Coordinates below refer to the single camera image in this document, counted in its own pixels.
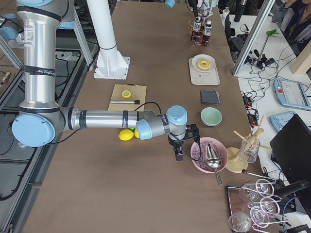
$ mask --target blue framed tablet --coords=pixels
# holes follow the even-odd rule
[[[287,122],[292,119],[295,113],[295,111],[288,111],[272,115],[270,116],[271,124],[279,132],[281,129],[283,129],[284,125],[286,125]]]
[[[311,110],[311,105],[301,82],[276,78],[274,88],[277,99],[282,105]]]

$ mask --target black monitor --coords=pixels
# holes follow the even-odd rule
[[[277,133],[270,145],[275,161],[290,184],[303,180],[311,183],[311,131],[297,114]],[[311,187],[295,194],[311,217]]]

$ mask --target green tool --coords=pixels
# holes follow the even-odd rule
[[[260,54],[259,54],[259,57],[258,57],[258,61],[260,61],[260,59],[261,59],[261,55],[262,55],[262,53],[263,53],[264,47],[265,47],[266,44],[267,44],[268,38],[269,38],[270,36],[274,35],[274,34],[279,34],[279,33],[276,31],[276,29],[274,29],[274,30],[271,30],[271,31],[267,31],[266,34],[267,34],[267,38],[266,38],[265,42],[263,43],[262,49],[261,49]]]

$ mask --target metal scoop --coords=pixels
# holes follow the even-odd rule
[[[218,173],[218,168],[220,168],[222,165],[221,159],[219,158],[216,150],[210,143],[208,143],[205,146],[204,150],[205,150],[203,154],[204,164],[208,166],[210,169],[214,169],[218,185],[223,186],[222,180],[220,179],[220,175]]]

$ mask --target green bowl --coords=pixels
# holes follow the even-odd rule
[[[218,125],[223,119],[221,112],[216,108],[205,108],[201,111],[201,120],[208,126]]]

